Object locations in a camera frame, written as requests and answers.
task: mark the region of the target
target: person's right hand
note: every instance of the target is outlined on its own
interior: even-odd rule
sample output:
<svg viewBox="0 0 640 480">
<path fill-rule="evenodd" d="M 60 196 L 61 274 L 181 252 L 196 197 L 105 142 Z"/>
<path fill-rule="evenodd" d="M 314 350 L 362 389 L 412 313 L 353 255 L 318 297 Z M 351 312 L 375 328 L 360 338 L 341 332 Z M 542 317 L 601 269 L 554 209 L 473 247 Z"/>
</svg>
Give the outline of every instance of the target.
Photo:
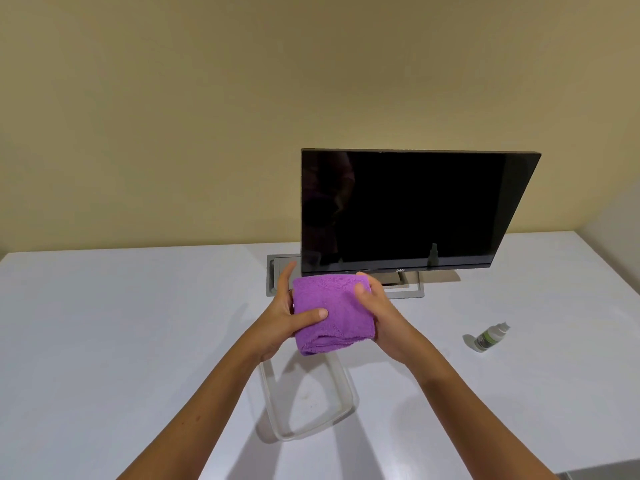
<svg viewBox="0 0 640 480">
<path fill-rule="evenodd" d="M 409 365 L 414 352 L 423 346 L 424 336 L 393 306 L 377 279 L 366 273 L 358 274 L 366 276 L 371 286 L 369 293 L 357 283 L 354 292 L 362 306 L 376 318 L 376 343 L 389 357 Z"/>
</svg>

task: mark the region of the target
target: hand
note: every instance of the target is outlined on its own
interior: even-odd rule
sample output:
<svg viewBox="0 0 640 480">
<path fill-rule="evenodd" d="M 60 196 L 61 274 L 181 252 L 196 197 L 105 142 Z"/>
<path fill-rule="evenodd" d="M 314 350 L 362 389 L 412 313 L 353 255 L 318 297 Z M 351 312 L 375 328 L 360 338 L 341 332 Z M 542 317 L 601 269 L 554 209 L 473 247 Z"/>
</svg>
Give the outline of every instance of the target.
<svg viewBox="0 0 640 480">
<path fill-rule="evenodd" d="M 316 308 L 297 315 L 292 313 L 293 298 L 289 292 L 289 277 L 295 266 L 296 262 L 292 261 L 284 268 L 278 278 L 276 296 L 241 338 L 252 351 L 259 354 L 261 362 L 273 357 L 282 343 L 292 337 L 295 332 L 318 323 L 329 315 L 324 308 Z"/>
<path fill-rule="evenodd" d="M 369 293 L 357 283 L 354 292 L 362 306 L 375 316 L 374 340 L 389 357 L 409 365 L 411 357 L 415 356 L 413 352 L 420 350 L 424 336 L 393 306 L 377 279 L 366 273 L 358 274 L 366 276 L 371 286 Z"/>
</svg>

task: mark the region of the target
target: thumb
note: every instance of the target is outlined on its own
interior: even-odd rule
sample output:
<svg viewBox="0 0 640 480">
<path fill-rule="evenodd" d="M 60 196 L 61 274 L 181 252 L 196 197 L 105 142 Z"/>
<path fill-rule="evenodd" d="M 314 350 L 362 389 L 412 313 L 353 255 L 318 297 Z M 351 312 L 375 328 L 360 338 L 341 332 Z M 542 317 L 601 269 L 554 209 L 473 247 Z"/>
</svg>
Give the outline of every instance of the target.
<svg viewBox="0 0 640 480">
<path fill-rule="evenodd" d="M 309 310 L 293 315 L 293 325 L 295 331 L 300 330 L 314 323 L 322 322 L 329 316 L 329 312 L 325 308 L 316 308 L 315 310 Z"/>
<path fill-rule="evenodd" d="M 353 292 L 355 293 L 356 298 L 358 299 L 360 304 L 375 316 L 378 316 L 380 312 L 382 312 L 381 304 L 378 299 L 370 292 L 365 290 L 362 283 L 356 283 Z"/>
</svg>

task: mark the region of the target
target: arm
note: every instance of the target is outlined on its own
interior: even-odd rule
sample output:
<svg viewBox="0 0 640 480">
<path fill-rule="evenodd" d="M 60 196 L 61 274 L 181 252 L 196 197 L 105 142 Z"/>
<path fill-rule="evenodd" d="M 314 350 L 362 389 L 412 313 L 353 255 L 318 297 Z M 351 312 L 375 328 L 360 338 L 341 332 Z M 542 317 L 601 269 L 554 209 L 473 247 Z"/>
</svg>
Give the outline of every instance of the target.
<svg viewBox="0 0 640 480">
<path fill-rule="evenodd" d="M 368 278 L 371 293 L 361 284 L 355 293 L 376 317 L 376 342 L 409 368 L 474 480 L 557 480 Z"/>
<path fill-rule="evenodd" d="M 278 293 L 264 313 L 119 480 L 195 480 L 200 476 L 252 371 L 273 357 L 293 333 L 327 316 L 324 308 L 292 315 L 289 277 L 295 265 L 290 263 L 280 275 Z"/>
</svg>

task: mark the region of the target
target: monitor screen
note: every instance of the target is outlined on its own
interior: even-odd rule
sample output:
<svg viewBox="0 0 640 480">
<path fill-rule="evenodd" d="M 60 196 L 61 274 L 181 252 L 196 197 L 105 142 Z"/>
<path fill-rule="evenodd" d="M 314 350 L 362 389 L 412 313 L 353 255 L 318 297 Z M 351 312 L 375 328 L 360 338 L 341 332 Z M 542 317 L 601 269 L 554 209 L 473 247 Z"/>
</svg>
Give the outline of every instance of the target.
<svg viewBox="0 0 640 480">
<path fill-rule="evenodd" d="M 302 275 L 488 267 L 539 159 L 302 150 Z"/>
</svg>

